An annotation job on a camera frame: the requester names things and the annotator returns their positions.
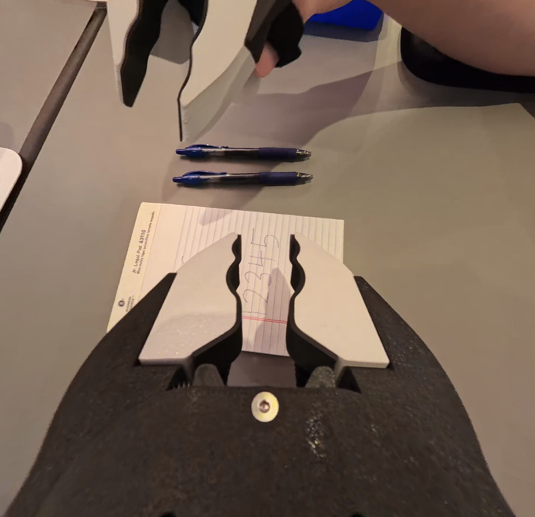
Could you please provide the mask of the blue retractable pen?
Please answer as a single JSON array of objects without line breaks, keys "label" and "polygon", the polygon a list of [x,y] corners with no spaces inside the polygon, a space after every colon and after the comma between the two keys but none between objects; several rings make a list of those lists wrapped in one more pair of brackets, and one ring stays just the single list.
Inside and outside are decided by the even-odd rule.
[{"label": "blue retractable pen", "polygon": [[226,173],[191,171],[173,177],[172,182],[185,187],[221,185],[294,186],[310,182],[313,175],[299,172]]},{"label": "blue retractable pen", "polygon": [[267,161],[302,161],[311,157],[311,152],[284,147],[230,147],[194,144],[176,149],[176,154],[188,159],[259,159]]}]

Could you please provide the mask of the white stand base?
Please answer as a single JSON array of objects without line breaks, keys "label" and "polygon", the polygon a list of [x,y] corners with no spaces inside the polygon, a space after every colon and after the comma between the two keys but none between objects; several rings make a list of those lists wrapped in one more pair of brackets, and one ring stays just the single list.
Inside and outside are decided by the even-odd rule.
[{"label": "white stand base", "polygon": [[10,148],[1,147],[1,223],[10,214],[20,192],[23,160]]}]

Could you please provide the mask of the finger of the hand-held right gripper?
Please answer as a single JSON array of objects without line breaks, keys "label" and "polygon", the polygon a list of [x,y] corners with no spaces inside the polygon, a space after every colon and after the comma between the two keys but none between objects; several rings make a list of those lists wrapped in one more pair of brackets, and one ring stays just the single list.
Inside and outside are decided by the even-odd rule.
[{"label": "finger of the hand-held right gripper", "polygon": [[178,96],[180,140],[191,142],[214,126],[255,67],[245,46],[258,0],[204,0]]},{"label": "finger of the hand-held right gripper", "polygon": [[132,107],[149,58],[174,64],[190,58],[207,0],[107,0],[113,64],[121,102]]}]

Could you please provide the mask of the blue plastic bin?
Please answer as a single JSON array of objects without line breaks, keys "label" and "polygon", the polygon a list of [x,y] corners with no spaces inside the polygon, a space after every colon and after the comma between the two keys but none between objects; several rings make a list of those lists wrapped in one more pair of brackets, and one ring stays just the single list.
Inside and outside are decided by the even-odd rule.
[{"label": "blue plastic bin", "polygon": [[383,12],[367,0],[352,0],[325,13],[313,15],[308,22],[371,31],[376,28]]}]

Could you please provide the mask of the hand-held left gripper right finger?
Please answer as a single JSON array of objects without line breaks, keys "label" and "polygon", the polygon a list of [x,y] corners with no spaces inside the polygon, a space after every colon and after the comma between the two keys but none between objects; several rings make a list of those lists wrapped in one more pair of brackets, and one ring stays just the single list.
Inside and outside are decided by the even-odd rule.
[{"label": "hand-held left gripper right finger", "polygon": [[301,233],[290,239],[286,348],[300,371],[386,369],[390,360],[352,272]]}]

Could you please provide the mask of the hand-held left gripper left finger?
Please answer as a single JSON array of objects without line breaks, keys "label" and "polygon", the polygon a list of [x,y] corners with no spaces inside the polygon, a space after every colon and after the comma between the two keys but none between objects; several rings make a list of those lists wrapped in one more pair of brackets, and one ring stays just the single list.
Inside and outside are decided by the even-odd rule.
[{"label": "hand-held left gripper left finger", "polygon": [[241,236],[232,232],[177,270],[140,364],[180,365],[185,371],[212,364],[230,370],[242,350],[241,245]]}]

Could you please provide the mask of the person's right hand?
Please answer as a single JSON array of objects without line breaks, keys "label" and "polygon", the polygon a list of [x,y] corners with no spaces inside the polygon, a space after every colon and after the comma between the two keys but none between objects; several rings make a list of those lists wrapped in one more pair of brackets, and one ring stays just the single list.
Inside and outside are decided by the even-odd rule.
[{"label": "person's right hand", "polygon": [[[352,0],[293,0],[303,22],[307,22],[311,16],[330,12],[348,4]],[[279,56],[269,42],[264,45],[263,52],[255,67],[255,74],[260,78],[267,77],[278,63]]]}]

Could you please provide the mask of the white lined notepad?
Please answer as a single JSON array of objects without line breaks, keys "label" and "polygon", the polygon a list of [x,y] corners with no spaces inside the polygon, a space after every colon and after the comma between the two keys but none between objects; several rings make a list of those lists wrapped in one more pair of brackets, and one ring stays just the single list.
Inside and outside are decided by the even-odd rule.
[{"label": "white lined notepad", "polygon": [[238,293],[243,351],[287,356],[290,236],[301,233],[338,260],[344,220],[220,208],[142,203],[126,253],[107,331],[167,274],[235,232],[241,236]]}]

